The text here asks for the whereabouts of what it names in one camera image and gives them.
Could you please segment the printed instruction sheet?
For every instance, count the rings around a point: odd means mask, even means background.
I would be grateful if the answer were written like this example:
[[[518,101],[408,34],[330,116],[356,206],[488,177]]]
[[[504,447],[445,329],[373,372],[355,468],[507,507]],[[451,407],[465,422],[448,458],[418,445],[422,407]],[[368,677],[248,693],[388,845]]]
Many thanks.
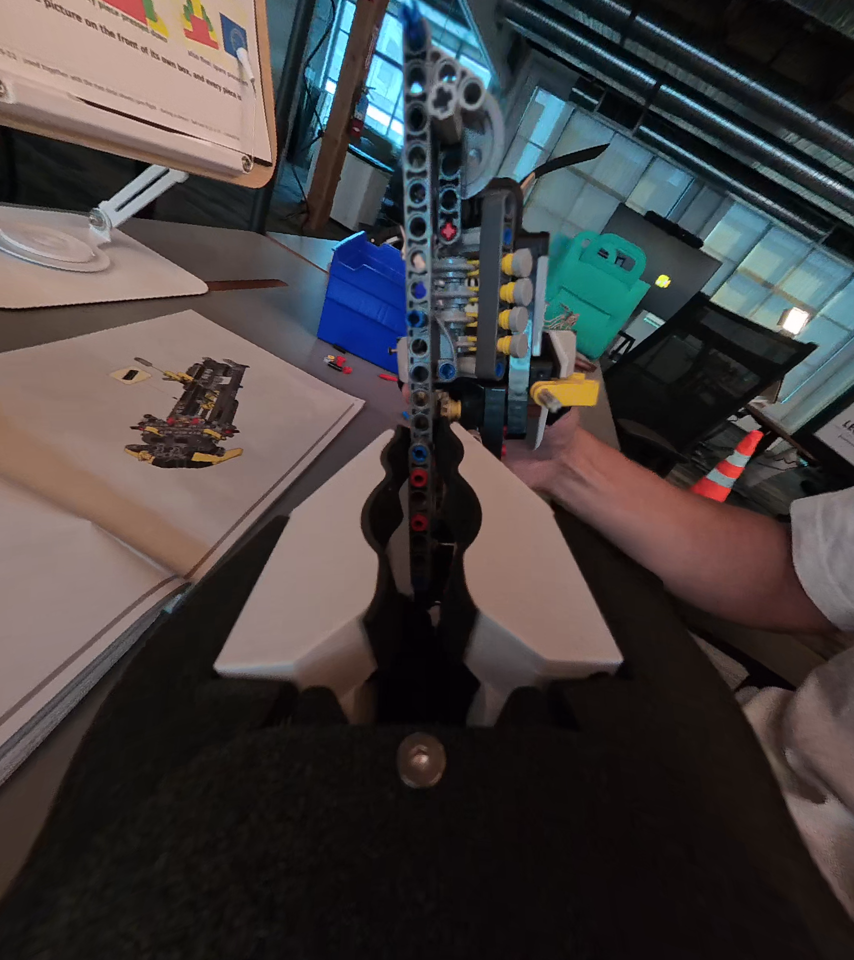
[[[0,2],[0,76],[269,162],[256,5]]]

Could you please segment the black mesh office chair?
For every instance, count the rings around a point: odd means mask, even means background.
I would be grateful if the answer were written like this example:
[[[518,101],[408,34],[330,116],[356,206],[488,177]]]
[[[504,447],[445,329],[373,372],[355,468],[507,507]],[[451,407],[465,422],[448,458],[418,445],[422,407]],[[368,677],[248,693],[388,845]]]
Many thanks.
[[[815,350],[696,294],[603,375],[620,450],[666,476]]]

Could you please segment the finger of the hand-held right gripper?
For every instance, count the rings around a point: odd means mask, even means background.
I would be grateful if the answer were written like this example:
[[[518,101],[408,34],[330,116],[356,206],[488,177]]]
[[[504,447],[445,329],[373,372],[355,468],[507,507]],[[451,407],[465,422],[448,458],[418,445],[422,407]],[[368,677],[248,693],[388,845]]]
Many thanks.
[[[541,334],[540,354],[530,360],[528,389],[528,449],[537,450],[547,426],[568,414],[570,405],[545,406],[533,397],[536,384],[565,380],[576,372],[576,334],[569,330],[546,330]]]

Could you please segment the orange traffic cone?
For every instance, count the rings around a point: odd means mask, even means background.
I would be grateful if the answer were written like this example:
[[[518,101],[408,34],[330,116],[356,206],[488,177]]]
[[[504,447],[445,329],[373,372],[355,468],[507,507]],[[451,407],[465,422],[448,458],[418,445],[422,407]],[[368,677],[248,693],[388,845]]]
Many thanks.
[[[690,493],[718,503],[727,501],[736,481],[756,453],[763,436],[763,432],[759,429],[746,434],[730,454],[713,466],[708,474],[697,480],[690,488]]]

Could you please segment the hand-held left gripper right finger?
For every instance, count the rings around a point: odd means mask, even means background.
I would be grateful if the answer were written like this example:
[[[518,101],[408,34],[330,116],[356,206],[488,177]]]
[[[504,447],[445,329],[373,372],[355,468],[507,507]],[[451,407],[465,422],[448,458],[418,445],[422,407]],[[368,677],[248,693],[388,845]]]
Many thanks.
[[[462,561],[478,612],[464,656],[480,684],[467,723],[493,724],[515,690],[613,674],[623,654],[551,507],[464,428],[452,432],[481,509]]]

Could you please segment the teal carry case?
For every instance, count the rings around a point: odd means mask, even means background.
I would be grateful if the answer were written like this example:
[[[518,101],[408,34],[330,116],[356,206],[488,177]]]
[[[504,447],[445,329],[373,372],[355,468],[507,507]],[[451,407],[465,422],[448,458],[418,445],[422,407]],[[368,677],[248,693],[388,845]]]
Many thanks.
[[[548,315],[576,314],[577,351],[597,360],[649,291],[646,254],[618,235],[583,231],[553,240],[549,258]]]

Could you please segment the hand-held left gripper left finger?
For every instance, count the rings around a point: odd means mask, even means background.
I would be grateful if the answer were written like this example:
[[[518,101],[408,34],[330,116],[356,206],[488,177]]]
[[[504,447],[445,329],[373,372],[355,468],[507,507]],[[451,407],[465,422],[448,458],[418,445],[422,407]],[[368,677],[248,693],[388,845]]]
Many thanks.
[[[226,679],[329,690],[349,721],[373,717],[377,669],[365,617],[388,545],[405,520],[390,454],[401,429],[385,431],[289,515],[214,663]]]

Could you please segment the dark wall screen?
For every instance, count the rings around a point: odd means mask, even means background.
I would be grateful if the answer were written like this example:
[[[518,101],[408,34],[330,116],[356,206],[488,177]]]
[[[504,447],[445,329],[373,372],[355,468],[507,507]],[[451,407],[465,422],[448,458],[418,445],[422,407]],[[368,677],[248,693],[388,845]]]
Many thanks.
[[[641,280],[649,284],[640,306],[661,318],[670,319],[721,268],[721,261],[702,250],[699,238],[676,223],[641,215],[624,203],[619,204],[603,227],[639,248],[646,257]]]

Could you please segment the open lego instruction booklet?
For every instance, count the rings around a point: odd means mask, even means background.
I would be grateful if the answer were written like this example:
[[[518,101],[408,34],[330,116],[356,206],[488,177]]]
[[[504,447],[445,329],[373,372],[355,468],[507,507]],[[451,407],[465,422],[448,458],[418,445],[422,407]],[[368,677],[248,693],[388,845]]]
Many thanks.
[[[0,786],[363,406],[193,310],[0,353]]]

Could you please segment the lego car chassis assembly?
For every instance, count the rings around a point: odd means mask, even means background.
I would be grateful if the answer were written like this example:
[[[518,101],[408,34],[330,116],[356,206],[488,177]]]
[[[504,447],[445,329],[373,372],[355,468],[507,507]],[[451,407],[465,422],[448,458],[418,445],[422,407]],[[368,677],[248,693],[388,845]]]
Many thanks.
[[[550,237],[524,228],[524,195],[496,177],[498,103],[481,78],[433,41],[416,2],[400,12],[402,249],[409,389],[409,576],[416,601],[439,597],[453,521],[452,464],[439,453],[453,424],[496,458],[528,443],[531,360],[546,323]]]

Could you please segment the pile of small lego pins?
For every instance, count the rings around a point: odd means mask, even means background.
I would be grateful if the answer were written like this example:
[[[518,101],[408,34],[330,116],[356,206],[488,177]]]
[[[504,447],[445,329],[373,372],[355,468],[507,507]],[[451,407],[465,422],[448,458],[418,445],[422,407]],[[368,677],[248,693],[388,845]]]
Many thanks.
[[[345,356],[339,354],[326,354],[323,357],[323,363],[336,372],[339,372],[345,376],[353,374],[353,367],[350,366],[348,359]],[[388,372],[380,372],[376,374],[377,378],[390,383],[399,383],[399,379],[396,375]]]

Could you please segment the person's right forearm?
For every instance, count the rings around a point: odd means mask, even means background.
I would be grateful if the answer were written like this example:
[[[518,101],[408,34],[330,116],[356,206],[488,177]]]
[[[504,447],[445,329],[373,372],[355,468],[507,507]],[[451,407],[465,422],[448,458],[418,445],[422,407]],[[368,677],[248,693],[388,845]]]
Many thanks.
[[[559,454],[555,501],[678,599],[741,626],[828,634],[795,569],[789,529],[672,486],[582,428]]]

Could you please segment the wooden post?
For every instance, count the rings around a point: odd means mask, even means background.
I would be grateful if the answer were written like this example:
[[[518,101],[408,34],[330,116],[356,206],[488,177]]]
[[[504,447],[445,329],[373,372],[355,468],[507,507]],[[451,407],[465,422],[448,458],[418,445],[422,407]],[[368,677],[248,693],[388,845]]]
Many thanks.
[[[330,217],[349,150],[349,127],[370,70],[388,1],[357,1],[340,66],[332,109],[306,199],[306,234],[317,235]]]

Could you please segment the person's right hand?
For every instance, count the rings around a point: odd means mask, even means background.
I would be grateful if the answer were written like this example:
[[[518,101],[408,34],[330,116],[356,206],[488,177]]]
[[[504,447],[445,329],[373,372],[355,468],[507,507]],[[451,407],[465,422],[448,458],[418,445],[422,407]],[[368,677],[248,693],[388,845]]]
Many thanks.
[[[535,492],[566,497],[596,488],[598,465],[606,451],[606,445],[581,426],[576,414],[567,414],[545,428],[537,448],[525,440],[508,440],[503,462]]]

